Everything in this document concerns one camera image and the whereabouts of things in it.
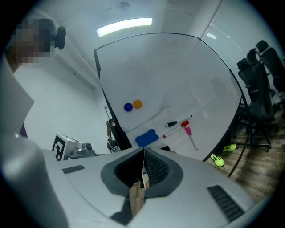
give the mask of ceiling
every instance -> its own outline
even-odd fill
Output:
[[[94,49],[135,34],[173,32],[188,34],[204,0],[45,0],[32,11],[67,30],[66,44],[56,58],[94,88],[99,80]],[[114,22],[151,17],[152,25],[133,27],[98,37],[96,29]]]

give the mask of fluorescent light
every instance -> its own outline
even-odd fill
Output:
[[[107,35],[109,33],[112,33],[112,32],[115,32],[121,29],[131,28],[135,26],[142,26],[142,25],[151,25],[151,23],[152,23],[152,18],[136,18],[136,19],[130,19],[130,20],[123,20],[123,21],[119,21],[113,24],[106,25],[102,28],[98,28],[96,32],[99,37],[102,37],[104,35]]]
[[[212,33],[207,33],[206,36],[208,36],[208,37],[210,37],[210,38],[212,38],[212,39],[214,39],[214,40],[217,38],[217,37],[214,36]]]

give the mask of white table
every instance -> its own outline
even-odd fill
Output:
[[[151,147],[169,146],[180,155],[203,160],[229,128],[241,91],[227,66],[196,37],[145,34],[103,46],[97,55],[102,88],[122,129],[135,126],[125,130],[133,147],[138,147],[135,138],[152,128],[159,139]],[[140,110],[128,114],[122,108],[128,99],[137,98],[143,102],[142,116]],[[151,117],[144,121],[145,115]],[[190,115],[198,150],[185,129],[163,138],[171,130],[166,123]],[[136,126],[134,120],[142,124]]]

